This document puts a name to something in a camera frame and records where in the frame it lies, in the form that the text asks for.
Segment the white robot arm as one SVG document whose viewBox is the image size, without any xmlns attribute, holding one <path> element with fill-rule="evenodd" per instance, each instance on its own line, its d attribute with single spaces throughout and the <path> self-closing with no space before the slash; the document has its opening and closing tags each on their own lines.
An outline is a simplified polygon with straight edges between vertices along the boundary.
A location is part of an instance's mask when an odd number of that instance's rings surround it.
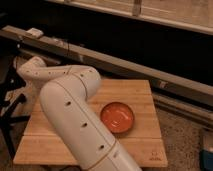
<svg viewBox="0 0 213 171">
<path fill-rule="evenodd" d="M 95 68 L 47 66 L 34 56 L 18 74 L 39 84 L 42 110 L 82 170 L 142 171 L 87 103 L 101 83 Z"/>
</svg>

